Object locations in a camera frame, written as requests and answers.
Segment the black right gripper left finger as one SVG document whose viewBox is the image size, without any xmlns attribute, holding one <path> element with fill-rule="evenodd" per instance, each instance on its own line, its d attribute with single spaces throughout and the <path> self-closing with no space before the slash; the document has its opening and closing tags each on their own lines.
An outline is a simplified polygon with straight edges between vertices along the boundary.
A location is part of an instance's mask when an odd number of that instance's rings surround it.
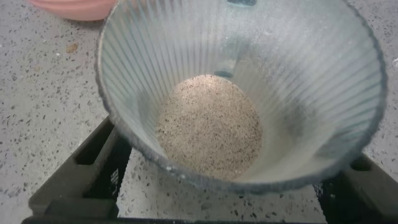
<svg viewBox="0 0 398 224">
<path fill-rule="evenodd" d="M 103 223 L 115 219 L 130 144 L 109 118 L 31 196 L 26 223 Z"/>
</svg>

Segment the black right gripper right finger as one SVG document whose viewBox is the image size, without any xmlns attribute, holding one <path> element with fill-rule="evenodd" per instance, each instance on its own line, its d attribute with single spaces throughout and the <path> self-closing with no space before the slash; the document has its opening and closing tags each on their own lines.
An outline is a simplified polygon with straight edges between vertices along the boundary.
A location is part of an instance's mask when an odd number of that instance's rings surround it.
<svg viewBox="0 0 398 224">
<path fill-rule="evenodd" d="M 314 189 L 327 223 L 397 223 L 397 181 L 364 154 Z"/>
</svg>

